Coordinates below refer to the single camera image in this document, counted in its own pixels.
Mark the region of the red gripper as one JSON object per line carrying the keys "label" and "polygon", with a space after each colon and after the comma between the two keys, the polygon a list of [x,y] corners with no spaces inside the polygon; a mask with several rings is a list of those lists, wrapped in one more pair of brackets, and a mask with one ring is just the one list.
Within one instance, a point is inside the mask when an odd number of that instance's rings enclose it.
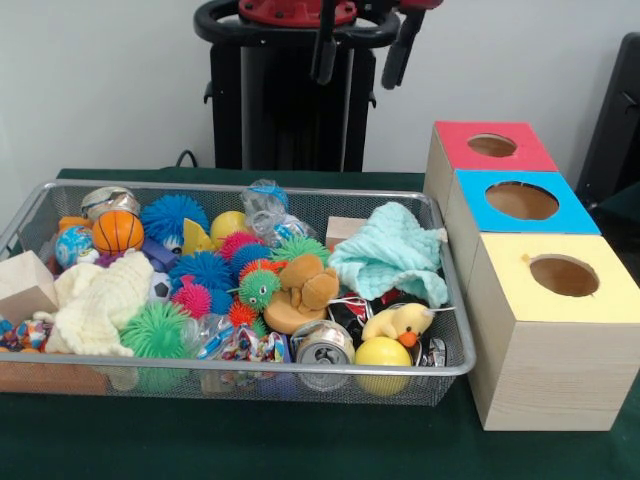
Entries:
{"label": "red gripper", "polygon": [[[443,0],[399,0],[399,7],[407,11],[384,64],[381,77],[384,89],[393,90],[402,84],[414,40],[424,21],[425,10],[435,9],[442,3]],[[318,85],[327,85],[333,74],[337,49],[333,37],[335,9],[335,0],[322,1],[311,63],[311,79]]]}

